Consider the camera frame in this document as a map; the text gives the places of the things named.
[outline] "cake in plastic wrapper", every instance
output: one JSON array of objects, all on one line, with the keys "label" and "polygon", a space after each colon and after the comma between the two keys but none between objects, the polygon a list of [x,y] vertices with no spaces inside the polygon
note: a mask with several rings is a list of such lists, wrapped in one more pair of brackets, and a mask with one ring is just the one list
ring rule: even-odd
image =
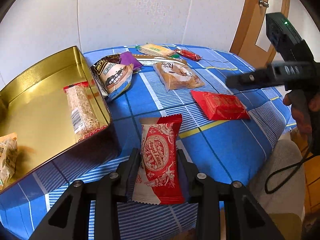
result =
[{"label": "cake in plastic wrapper", "polygon": [[81,82],[63,88],[67,94],[76,142],[100,129],[100,122],[93,112],[86,92],[88,86],[88,82]]},{"label": "cake in plastic wrapper", "polygon": [[146,45],[137,46],[137,50],[143,54],[160,56],[160,57],[171,57],[175,53],[172,49],[165,48],[163,46],[158,46],[152,43],[147,43]]},{"label": "cake in plastic wrapper", "polygon": [[244,105],[234,95],[194,90],[191,94],[209,120],[250,119]]},{"label": "cake in plastic wrapper", "polygon": [[176,139],[182,115],[140,119],[141,165],[132,200],[149,204],[180,204],[185,199],[179,185]]},{"label": "cake in plastic wrapper", "polygon": [[160,76],[160,80],[167,91],[175,89],[188,89],[204,86],[204,82],[189,68],[177,62],[159,62],[153,69]]},{"label": "cake in plastic wrapper", "polygon": [[13,176],[18,156],[17,134],[0,137],[0,190]]}]

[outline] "angel love wrapper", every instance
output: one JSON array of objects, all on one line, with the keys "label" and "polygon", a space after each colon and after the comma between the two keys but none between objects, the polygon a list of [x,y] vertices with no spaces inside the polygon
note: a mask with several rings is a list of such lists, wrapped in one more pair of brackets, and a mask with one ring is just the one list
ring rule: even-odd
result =
[{"label": "angel love wrapper", "polygon": [[194,90],[191,94],[209,120],[250,119],[236,96]]},{"label": "angel love wrapper", "polygon": [[182,115],[140,119],[141,165],[132,200],[149,204],[180,204],[182,195],[176,154],[176,138]]}]

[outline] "open tin box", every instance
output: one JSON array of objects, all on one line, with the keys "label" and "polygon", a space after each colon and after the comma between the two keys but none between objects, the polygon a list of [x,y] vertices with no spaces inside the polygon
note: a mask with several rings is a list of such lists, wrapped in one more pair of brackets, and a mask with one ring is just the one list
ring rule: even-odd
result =
[{"label": "open tin box", "polygon": [[[63,87],[89,82],[92,109],[107,127],[77,142]],[[117,157],[111,114],[76,46],[36,63],[0,91],[0,136],[17,133],[16,171],[0,191],[0,209],[26,203]]]}]

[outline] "white wall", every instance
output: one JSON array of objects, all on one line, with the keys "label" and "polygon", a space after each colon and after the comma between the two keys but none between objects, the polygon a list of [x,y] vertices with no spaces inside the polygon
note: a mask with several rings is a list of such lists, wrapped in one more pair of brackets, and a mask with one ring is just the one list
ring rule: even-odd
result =
[{"label": "white wall", "polygon": [[[268,4],[269,7],[266,9],[266,14],[281,11],[282,0],[268,0]],[[271,42],[267,37],[266,16],[263,19],[263,23],[256,41],[256,45],[263,49],[265,52],[268,52],[269,47],[271,45]]]},{"label": "white wall", "polygon": [[5,84],[41,59],[79,45],[76,8],[77,0],[14,2],[0,23],[0,73]]},{"label": "white wall", "polygon": [[41,59],[145,42],[228,51],[244,0],[16,0],[0,23],[0,89]]},{"label": "white wall", "polygon": [[[313,22],[310,14],[299,0],[290,0],[288,20],[303,38],[316,62],[320,62],[320,32]],[[279,53],[276,54],[274,61],[282,60]]]}]

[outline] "red snack wrapper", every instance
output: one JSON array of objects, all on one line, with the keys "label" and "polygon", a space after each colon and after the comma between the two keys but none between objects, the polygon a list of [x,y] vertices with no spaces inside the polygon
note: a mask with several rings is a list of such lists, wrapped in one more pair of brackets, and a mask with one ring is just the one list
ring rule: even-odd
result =
[{"label": "red snack wrapper", "polygon": [[68,86],[63,88],[63,92],[66,93],[68,88],[71,88],[71,87],[74,87],[74,86],[83,86],[83,87],[87,88],[87,87],[89,87],[89,82],[88,81],[83,81],[83,82],[75,83],[75,84],[72,84],[72,85],[68,85]]},{"label": "red snack wrapper", "polygon": [[250,119],[236,96],[193,90],[191,94],[209,120]]},{"label": "red snack wrapper", "polygon": [[176,160],[176,138],[182,123],[182,115],[143,118],[140,122],[141,165],[132,200],[149,204],[184,203]]},{"label": "red snack wrapper", "polygon": [[178,53],[180,56],[192,59],[194,61],[201,60],[201,57],[198,54],[193,53],[192,51],[185,49],[175,49],[174,51]]}]

